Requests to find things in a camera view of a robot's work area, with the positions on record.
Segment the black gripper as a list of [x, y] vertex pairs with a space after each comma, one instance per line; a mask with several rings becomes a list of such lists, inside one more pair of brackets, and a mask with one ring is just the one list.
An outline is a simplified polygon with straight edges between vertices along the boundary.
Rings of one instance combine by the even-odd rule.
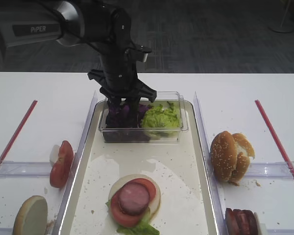
[[110, 55], [100, 57], [103, 70], [91, 70], [88, 78], [101, 85], [100, 92], [108, 98], [108, 114], [106, 127], [121, 127], [121, 102], [125, 99], [129, 106], [126, 120], [126, 128], [138, 127], [138, 110], [140, 98], [146, 98], [154, 102], [157, 91], [147, 86], [138, 79], [136, 62], [130, 61], [125, 51], [113, 51]]

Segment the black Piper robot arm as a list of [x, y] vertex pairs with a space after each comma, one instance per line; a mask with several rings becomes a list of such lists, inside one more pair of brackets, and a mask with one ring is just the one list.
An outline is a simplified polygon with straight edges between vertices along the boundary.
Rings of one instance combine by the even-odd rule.
[[0, 5], [0, 70], [9, 47], [55, 40], [65, 47], [86, 44], [100, 56], [102, 68], [88, 73], [108, 99], [110, 128], [138, 128], [146, 110], [141, 98], [153, 102], [157, 92], [138, 79], [137, 62], [151, 49], [131, 39], [131, 17], [102, 1], [36, 0]]

